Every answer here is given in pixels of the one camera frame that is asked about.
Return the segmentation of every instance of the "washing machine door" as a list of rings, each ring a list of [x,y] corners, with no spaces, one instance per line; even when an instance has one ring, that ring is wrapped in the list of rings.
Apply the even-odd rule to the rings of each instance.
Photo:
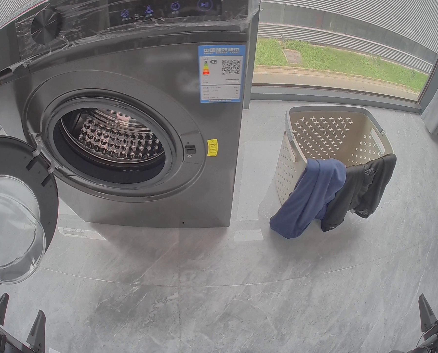
[[[50,164],[27,143],[0,136],[0,284],[21,282],[38,268],[58,206]]]

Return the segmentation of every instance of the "building facade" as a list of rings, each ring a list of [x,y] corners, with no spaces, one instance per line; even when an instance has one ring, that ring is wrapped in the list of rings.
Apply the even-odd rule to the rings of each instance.
[[[258,36],[356,50],[429,73],[438,0],[262,0]]]

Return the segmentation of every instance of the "floor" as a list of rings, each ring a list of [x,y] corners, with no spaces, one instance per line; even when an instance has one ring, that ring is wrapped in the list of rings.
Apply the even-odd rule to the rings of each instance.
[[[227,229],[86,224],[62,203],[41,268],[0,286],[5,329],[25,341],[41,309],[52,353],[413,349],[421,293],[438,315],[438,138],[418,115],[370,109],[398,155],[379,209],[286,240],[268,220],[283,116],[296,104],[244,112]]]

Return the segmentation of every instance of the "lawn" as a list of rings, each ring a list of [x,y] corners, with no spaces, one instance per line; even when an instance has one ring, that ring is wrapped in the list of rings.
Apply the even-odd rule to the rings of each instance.
[[[283,45],[277,39],[259,38],[255,64],[293,66],[294,64],[287,62],[282,47]],[[284,47],[300,52],[302,63],[296,66],[302,68],[371,77],[401,84],[417,92],[422,91],[428,79],[427,74],[382,60],[379,57],[331,47],[314,46],[299,40],[288,40],[284,43]]]

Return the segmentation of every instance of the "blue shirt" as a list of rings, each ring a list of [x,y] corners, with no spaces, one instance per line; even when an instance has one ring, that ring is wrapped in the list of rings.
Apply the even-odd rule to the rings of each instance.
[[[294,191],[270,218],[270,227],[288,239],[300,236],[312,220],[325,216],[327,204],[343,187],[345,179],[342,162],[308,159]]]

